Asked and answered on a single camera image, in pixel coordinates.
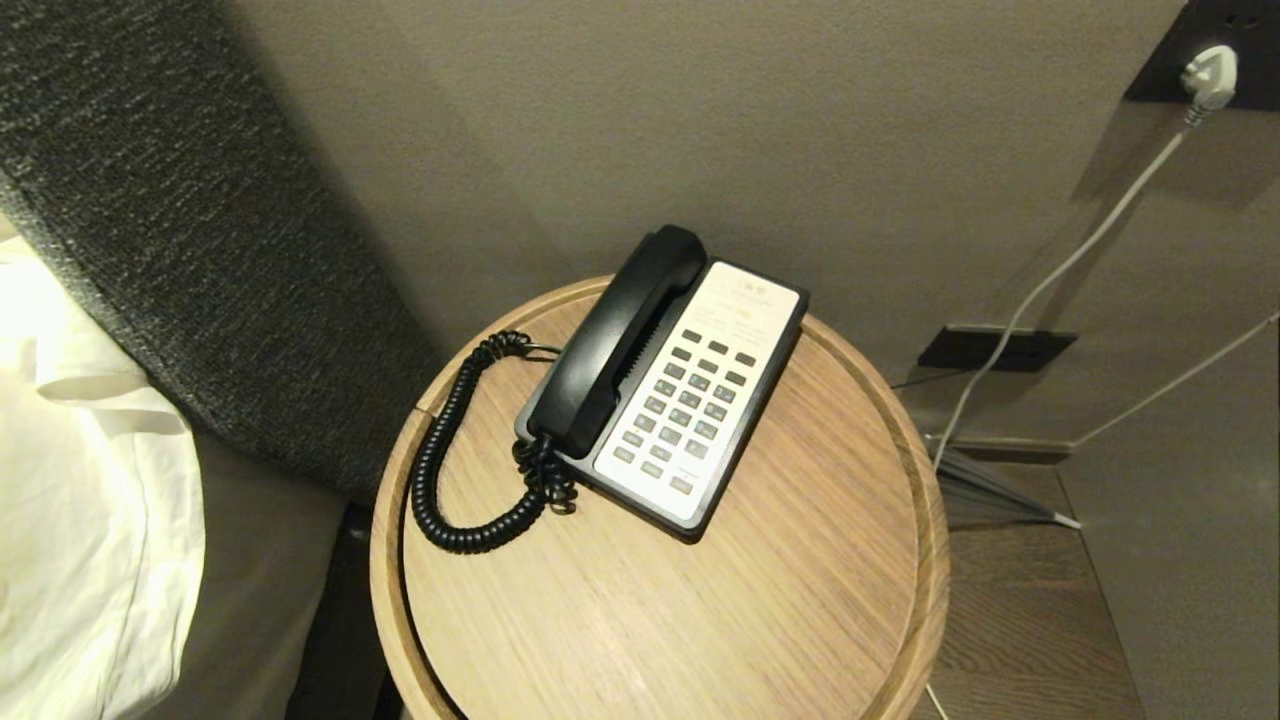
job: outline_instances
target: coiled cord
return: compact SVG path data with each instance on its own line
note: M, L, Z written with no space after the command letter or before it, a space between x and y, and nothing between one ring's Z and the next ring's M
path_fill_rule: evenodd
M477 345L458 368L458 378L453 382L444 407L440 409L440 414L417 448L417 456L410 470L413 519L417 520L417 527L426 539L440 550L466 555L489 552L516 539L532 527L547 505L559 515L573 511L577 491L573 488L572 471L556 456L550 438L544 436L531 442L517 439L511 448L526 486L525 495L515 507L475 528L457 528L440 515L436 493L440 465L458 427L462 425L467 406L471 405L480 374L503 357L512 355L526 357L535 350L558 352L556 348L530 342L527 334L516 331L494 333Z

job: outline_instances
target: baseboard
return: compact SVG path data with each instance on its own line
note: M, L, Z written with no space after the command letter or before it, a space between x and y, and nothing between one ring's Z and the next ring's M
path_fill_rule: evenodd
M1075 443L1070 441L1029 438L959 437L950 446L974 460L1027 465L1057 465L1075 452Z

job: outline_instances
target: hotel telephone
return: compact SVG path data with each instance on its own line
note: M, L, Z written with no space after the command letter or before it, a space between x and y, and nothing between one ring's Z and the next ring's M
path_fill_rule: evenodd
M516 419L512 455L526 491L476 527L440 514L436 482L480 374L507 356L556 352L524 333L481 342L417 450L410 487L419 528L451 552L486 552L543 509L572 512L582 482L685 542L710 521L800 336L804 290L707 258L666 225L618 270Z

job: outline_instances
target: white bedsheet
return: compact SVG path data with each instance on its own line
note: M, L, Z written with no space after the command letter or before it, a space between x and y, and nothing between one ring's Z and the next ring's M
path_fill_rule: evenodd
M191 429L20 240L0 243L0 717L134 717L204 568Z

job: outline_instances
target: wooden tabletop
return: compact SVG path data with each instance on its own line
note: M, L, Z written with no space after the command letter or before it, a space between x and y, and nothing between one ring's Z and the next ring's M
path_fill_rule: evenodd
M563 345L608 278L485 329ZM813 316L698 544L581 491L479 556L431 546L407 473L468 345L422 395L387 464L370 582L417 720L905 717L942 641L947 534L919 437L879 374ZM549 365L480 380L440 473L453 524L511 507L512 423Z

